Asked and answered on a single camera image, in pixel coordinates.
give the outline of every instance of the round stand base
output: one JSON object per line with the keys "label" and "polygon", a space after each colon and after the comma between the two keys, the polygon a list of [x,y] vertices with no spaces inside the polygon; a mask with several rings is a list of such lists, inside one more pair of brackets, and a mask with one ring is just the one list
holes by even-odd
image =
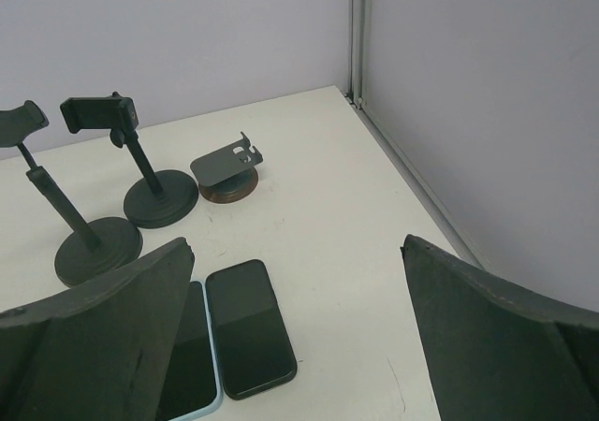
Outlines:
{"label": "round stand base", "polygon": [[164,189],[161,194],[153,194],[146,180],[141,179],[124,197],[124,214],[139,227],[172,225],[196,206],[197,184],[191,176],[179,170],[162,170],[156,177]]}
{"label": "round stand base", "polygon": [[141,253],[143,239],[128,220],[117,217],[100,218],[90,223],[102,244],[90,252],[80,237],[72,233],[58,249],[54,268],[58,279],[73,287],[95,276],[134,261]]}
{"label": "round stand base", "polygon": [[255,168],[250,168],[212,187],[200,185],[199,192],[212,203],[227,204],[245,198],[254,192],[257,186],[258,172]]}

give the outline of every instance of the phone stand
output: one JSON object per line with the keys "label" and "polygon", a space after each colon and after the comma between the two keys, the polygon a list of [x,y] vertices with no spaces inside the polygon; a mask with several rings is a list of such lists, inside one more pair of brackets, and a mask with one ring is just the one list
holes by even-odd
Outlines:
{"label": "phone stand", "polygon": [[133,100],[118,93],[108,97],[69,98],[60,110],[68,130],[109,129],[118,148],[126,145],[143,179],[124,197],[124,214],[139,227],[149,229],[172,225],[196,206],[198,191],[194,179],[179,170],[154,173],[138,141],[138,116]]}
{"label": "phone stand", "polygon": [[191,170],[199,182],[199,192],[212,203],[233,203],[250,195],[258,186],[256,166],[263,160],[243,133],[241,140],[199,157]]}
{"label": "phone stand", "polygon": [[138,229],[123,218],[101,218],[90,224],[83,220],[50,174],[36,164],[23,145],[27,136],[46,126],[46,115],[33,101],[0,111],[0,147],[19,149],[30,168],[26,173],[29,181],[73,229],[56,253],[54,268],[64,284],[74,286],[137,259],[142,238]]}

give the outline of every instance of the white wall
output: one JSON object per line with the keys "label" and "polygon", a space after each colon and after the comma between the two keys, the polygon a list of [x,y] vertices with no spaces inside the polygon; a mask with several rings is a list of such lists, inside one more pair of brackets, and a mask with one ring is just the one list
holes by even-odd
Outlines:
{"label": "white wall", "polygon": [[373,0],[367,108],[500,275],[599,311],[599,0]]}
{"label": "white wall", "polygon": [[0,109],[42,107],[51,125],[26,142],[37,151],[108,135],[68,134],[70,96],[117,90],[150,125],[346,90],[349,15],[350,0],[0,0]]}

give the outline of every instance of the smartphone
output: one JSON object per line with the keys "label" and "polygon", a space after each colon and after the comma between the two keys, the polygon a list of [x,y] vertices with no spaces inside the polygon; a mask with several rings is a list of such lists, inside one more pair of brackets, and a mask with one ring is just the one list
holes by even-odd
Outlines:
{"label": "smartphone", "polygon": [[222,398],[206,292],[192,281],[155,419],[196,419],[216,410]]}
{"label": "smartphone", "polygon": [[298,364],[262,261],[214,272],[206,293],[225,393],[244,399],[295,377]]}

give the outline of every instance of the brown round base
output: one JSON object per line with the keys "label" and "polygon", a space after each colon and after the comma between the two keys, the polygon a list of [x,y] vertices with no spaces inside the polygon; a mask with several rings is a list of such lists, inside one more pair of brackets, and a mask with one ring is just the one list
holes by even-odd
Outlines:
{"label": "brown round base", "polygon": [[212,203],[228,204],[250,195],[257,186],[258,172],[255,168],[250,168],[212,187],[203,187],[200,185],[199,192]]}

